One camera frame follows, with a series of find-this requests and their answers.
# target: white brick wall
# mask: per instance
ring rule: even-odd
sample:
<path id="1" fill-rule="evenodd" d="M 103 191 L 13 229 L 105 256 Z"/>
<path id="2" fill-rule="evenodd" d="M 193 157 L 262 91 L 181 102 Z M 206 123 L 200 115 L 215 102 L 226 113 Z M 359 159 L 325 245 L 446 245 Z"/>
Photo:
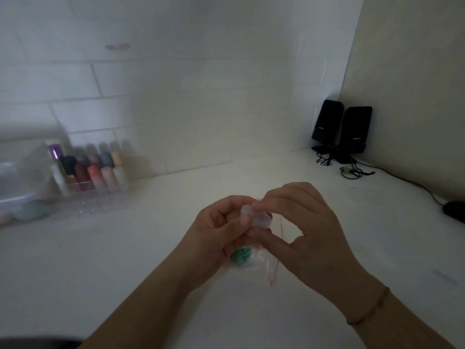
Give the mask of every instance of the white brick wall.
<path id="1" fill-rule="evenodd" d="M 363 0 L 0 0 L 0 140 L 135 178 L 310 146 Z"/>

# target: white desk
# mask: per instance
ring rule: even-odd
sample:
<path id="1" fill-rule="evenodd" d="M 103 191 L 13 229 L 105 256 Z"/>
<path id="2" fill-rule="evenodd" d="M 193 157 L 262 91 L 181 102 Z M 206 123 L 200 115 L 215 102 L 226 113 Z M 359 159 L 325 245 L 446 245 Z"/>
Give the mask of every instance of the white desk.
<path id="1" fill-rule="evenodd" d="M 0 230 L 0 336 L 87 337 L 201 208 L 230 194 L 260 198 L 309 181 L 339 216 L 361 263 L 465 348 L 465 225 L 443 215 L 427 192 L 381 171 L 351 181 L 337 164 L 315 159 L 308 150 L 140 180 L 131 210 Z M 291 241 L 299 231 L 284 222 L 284 233 Z M 273 288 L 218 277 L 188 299 L 168 346 L 363 347 L 325 299 L 282 267 L 278 277 Z"/>

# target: forearm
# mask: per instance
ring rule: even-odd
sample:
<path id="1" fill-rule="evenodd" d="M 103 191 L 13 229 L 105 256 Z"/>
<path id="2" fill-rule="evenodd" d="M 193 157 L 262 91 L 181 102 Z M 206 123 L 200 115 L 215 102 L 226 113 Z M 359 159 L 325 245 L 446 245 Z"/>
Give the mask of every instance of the forearm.
<path id="1" fill-rule="evenodd" d="M 345 293 L 333 299 L 333 303 L 346 319 L 357 321 L 378 304 L 386 287 L 369 273 L 361 271 L 341 289 L 345 289 Z M 368 349 L 453 348 L 391 292 L 372 316 L 353 328 Z"/>
<path id="2" fill-rule="evenodd" d="M 159 348 L 188 294 L 168 258 L 80 348 Z"/>

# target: purple metallic cap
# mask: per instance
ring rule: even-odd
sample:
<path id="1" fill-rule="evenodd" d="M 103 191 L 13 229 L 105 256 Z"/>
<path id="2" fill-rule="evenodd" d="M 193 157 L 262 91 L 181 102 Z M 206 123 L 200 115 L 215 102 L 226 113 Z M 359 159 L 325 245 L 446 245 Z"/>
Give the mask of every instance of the purple metallic cap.
<path id="1" fill-rule="evenodd" d="M 60 157 L 64 157 L 63 150 L 61 149 L 59 144 L 51 144 L 49 145 L 50 154 L 54 160 L 58 160 Z"/>

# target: green object in plastic bag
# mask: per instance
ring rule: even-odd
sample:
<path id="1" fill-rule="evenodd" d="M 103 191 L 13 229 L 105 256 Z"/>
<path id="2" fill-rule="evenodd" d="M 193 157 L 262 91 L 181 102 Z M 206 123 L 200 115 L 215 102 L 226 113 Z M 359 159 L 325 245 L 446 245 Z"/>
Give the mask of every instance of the green object in plastic bag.
<path id="1" fill-rule="evenodd" d="M 236 250 L 230 258 L 236 266 L 240 267 L 250 259 L 251 255 L 252 248 L 247 246 L 241 247 L 240 249 Z"/>

